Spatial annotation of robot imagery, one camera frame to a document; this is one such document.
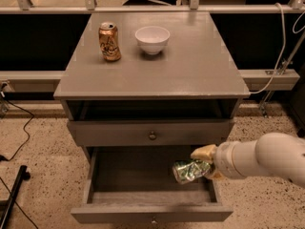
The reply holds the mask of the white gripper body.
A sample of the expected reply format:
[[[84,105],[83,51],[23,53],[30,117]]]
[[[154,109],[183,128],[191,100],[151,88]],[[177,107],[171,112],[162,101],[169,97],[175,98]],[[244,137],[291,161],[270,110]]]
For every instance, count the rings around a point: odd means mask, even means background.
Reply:
[[[213,164],[216,170],[226,178],[244,179],[234,166],[233,153],[238,144],[234,142],[224,142],[216,147],[213,154]]]

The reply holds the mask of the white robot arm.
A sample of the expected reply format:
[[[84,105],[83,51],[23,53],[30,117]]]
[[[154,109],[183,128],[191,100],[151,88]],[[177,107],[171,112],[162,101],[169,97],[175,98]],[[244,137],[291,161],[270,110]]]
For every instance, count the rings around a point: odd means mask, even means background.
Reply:
[[[305,187],[305,139],[269,133],[258,140],[228,141],[195,149],[192,159],[209,162],[214,171],[209,179],[227,177],[281,177]]]

